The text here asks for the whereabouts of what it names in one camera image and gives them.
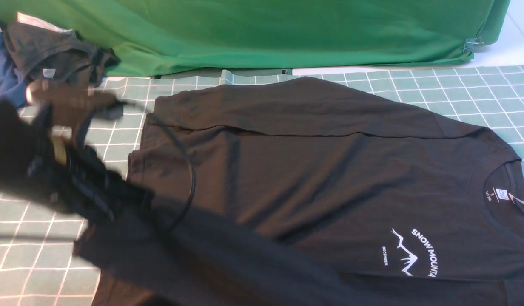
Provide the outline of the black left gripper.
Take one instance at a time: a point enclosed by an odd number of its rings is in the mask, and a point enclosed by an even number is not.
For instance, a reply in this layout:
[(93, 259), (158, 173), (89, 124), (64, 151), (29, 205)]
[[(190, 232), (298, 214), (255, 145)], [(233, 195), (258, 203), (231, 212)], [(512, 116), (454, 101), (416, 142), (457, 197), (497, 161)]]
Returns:
[(40, 136), (28, 177), (60, 213), (77, 214), (93, 223), (113, 222), (126, 209), (147, 209), (154, 193), (107, 169), (89, 147), (73, 147), (62, 137)]

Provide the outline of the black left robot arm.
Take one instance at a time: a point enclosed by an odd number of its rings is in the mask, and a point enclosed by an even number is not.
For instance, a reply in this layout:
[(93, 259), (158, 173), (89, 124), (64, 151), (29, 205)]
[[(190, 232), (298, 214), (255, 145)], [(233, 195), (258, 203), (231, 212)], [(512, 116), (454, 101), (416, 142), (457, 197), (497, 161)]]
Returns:
[(151, 190), (107, 169), (95, 149), (52, 135), (48, 106), (31, 123), (0, 100), (0, 193), (89, 221), (114, 221), (126, 208), (147, 209)]

